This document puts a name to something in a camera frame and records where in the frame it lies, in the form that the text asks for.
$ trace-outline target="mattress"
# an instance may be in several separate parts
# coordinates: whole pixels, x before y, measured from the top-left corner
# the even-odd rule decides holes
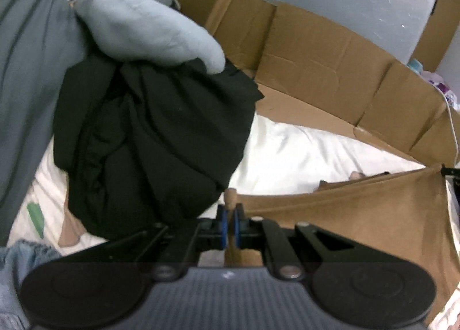
[[[255,114],[243,160],[231,177],[229,187],[247,195],[302,194],[315,191],[321,180],[346,181],[354,171],[370,176],[385,171],[398,173],[420,168],[423,165],[348,137],[276,123]],[[459,205],[452,184],[446,181],[446,186],[454,243],[460,252]],[[54,164],[51,140],[15,219],[8,245],[24,238],[52,245],[61,254],[67,255],[104,242],[103,238],[86,233],[73,247],[58,245],[64,222],[66,192],[67,176]],[[43,238],[29,215],[28,205],[31,203],[38,204],[43,214]],[[218,203],[211,205],[201,217],[214,218]],[[215,251],[202,256],[200,261],[206,266],[222,262],[222,253]],[[456,322],[459,313],[460,289],[454,292],[430,329],[447,330]]]

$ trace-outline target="black jacket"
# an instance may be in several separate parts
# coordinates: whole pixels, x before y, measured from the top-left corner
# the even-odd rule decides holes
[[[200,60],[162,68],[94,52],[66,73],[54,118],[70,211],[108,239],[196,218],[227,188],[262,97],[229,62],[210,76]]]

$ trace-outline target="brown fabric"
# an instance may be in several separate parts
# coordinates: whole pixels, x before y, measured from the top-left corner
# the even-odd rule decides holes
[[[389,172],[383,172],[378,175],[366,177],[363,173],[352,172],[350,175],[349,181],[343,181],[343,182],[326,182],[323,180],[319,181],[319,186],[318,186],[317,191],[337,189],[337,188],[341,188],[342,186],[360,183],[362,181],[369,180],[371,178],[382,177],[382,176],[389,175],[389,174],[390,174]]]
[[[437,295],[426,323],[460,281],[441,166],[358,180],[335,189],[289,196],[243,196],[247,217],[260,215],[282,227],[308,221],[333,233],[407,259],[436,281]],[[254,251],[230,248],[228,265],[260,265]]]
[[[64,223],[62,225],[61,236],[57,244],[59,247],[72,247],[80,242],[80,237],[87,230],[69,210],[68,210],[68,191],[64,202]]]

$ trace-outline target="green tag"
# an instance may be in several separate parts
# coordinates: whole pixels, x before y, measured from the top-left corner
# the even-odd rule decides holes
[[[38,203],[30,202],[27,205],[27,211],[29,212],[30,219],[35,226],[35,230],[40,235],[40,238],[43,239],[43,229],[45,228],[45,218],[41,212],[40,205]]]

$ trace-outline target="jeans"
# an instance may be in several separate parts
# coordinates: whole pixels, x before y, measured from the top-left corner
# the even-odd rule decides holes
[[[18,297],[21,283],[36,267],[59,257],[60,254],[52,247],[25,240],[0,248],[1,330],[25,330],[29,327]]]

